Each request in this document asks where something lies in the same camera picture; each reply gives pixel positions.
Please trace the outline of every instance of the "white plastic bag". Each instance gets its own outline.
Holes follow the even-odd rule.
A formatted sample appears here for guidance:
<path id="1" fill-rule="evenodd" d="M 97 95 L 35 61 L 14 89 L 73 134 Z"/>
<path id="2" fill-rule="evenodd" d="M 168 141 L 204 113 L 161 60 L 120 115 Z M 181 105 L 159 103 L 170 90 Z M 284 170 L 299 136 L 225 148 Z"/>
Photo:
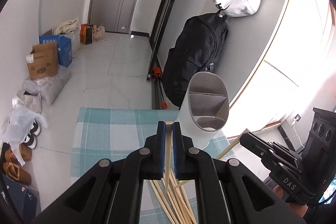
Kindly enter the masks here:
<path id="1" fill-rule="evenodd" d="M 3 135 L 0 135 L 1 141 L 11 146 L 14 155 L 22 166 L 25 165 L 25 161 L 21 156 L 19 145 L 28 135 L 34 119 L 39 121 L 42 126 L 48 127 L 46 119 L 41 114 L 32 112 L 23 105 L 16 104 L 14 112 L 10 114 L 9 123 L 6 123 L 3 127 Z"/>
<path id="2" fill-rule="evenodd" d="M 79 54 L 79 48 L 81 45 L 80 32 L 81 32 L 80 28 L 77 28 L 69 33 L 61 34 L 71 39 L 71 52 L 73 58 L 77 57 Z"/>
<path id="3" fill-rule="evenodd" d="M 16 104 L 20 104 L 35 113 L 41 113 L 42 110 L 41 103 L 42 103 L 41 94 L 38 94 L 37 96 L 21 94 L 12 99 L 13 109 Z"/>
<path id="4" fill-rule="evenodd" d="M 97 28 L 97 26 L 94 25 L 93 28 L 94 28 L 94 33 L 93 33 L 94 41 L 106 41 L 107 40 L 105 27 L 103 25 L 100 25 L 99 28 Z"/>
<path id="5" fill-rule="evenodd" d="M 36 80 L 25 79 L 22 83 L 22 88 L 32 95 L 38 95 L 40 93 L 42 99 L 46 100 L 48 105 L 51 105 L 69 78 L 70 69 L 60 65 L 55 76 Z"/>

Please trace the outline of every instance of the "white cylindrical container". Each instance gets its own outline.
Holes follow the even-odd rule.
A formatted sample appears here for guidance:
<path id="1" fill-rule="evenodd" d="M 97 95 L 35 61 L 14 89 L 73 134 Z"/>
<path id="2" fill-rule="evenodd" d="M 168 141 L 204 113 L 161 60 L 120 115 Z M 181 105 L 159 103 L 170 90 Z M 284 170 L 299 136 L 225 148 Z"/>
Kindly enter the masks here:
<path id="1" fill-rule="evenodd" d="M 204 149 L 225 125 L 229 114 L 227 90 L 221 78 L 210 72 L 198 72 L 190 80 L 176 122 L 181 133 Z"/>

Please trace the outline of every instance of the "black and white sneaker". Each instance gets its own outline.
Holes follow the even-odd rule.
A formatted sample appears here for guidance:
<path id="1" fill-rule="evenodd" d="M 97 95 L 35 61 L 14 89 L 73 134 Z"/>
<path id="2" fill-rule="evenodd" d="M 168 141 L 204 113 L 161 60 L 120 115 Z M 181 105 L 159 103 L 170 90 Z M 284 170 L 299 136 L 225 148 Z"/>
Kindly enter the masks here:
<path id="1" fill-rule="evenodd" d="M 35 137 L 41 133 L 41 127 L 36 120 L 34 120 L 33 124 L 31 125 L 30 133 Z"/>
<path id="2" fill-rule="evenodd" d="M 28 133 L 23 144 L 28 146 L 30 149 L 34 149 L 37 145 L 37 140 L 34 138 L 34 135 Z"/>

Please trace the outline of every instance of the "blue gripper pad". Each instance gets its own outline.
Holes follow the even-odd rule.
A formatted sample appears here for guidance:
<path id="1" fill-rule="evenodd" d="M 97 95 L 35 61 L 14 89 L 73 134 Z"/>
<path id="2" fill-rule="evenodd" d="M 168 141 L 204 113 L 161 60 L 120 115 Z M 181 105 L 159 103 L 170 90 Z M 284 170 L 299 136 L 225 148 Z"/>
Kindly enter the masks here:
<path id="1" fill-rule="evenodd" d="M 166 123 L 160 121 L 157 124 L 155 147 L 158 148 L 157 153 L 155 153 L 156 159 L 154 162 L 159 166 L 160 176 L 163 178 L 163 172 L 165 167 L 165 148 L 166 148 Z"/>
<path id="2" fill-rule="evenodd" d="M 179 122 L 173 123 L 173 154 L 175 177 L 179 179 L 180 172 L 184 173 L 185 171 L 185 151 Z"/>

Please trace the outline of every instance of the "tiled floor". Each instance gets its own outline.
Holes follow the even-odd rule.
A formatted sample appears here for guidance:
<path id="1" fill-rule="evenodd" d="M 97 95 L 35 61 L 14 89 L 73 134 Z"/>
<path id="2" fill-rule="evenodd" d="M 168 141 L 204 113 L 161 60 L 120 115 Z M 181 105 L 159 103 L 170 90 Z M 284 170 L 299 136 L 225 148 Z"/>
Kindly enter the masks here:
<path id="1" fill-rule="evenodd" d="M 49 127 L 38 136 L 33 159 L 24 169 L 32 175 L 41 209 L 70 186 L 70 153 L 80 107 L 150 109 L 151 83 L 146 81 L 151 49 L 147 37 L 108 33 L 108 40 L 81 45 L 70 65 L 71 77 L 42 114 Z"/>

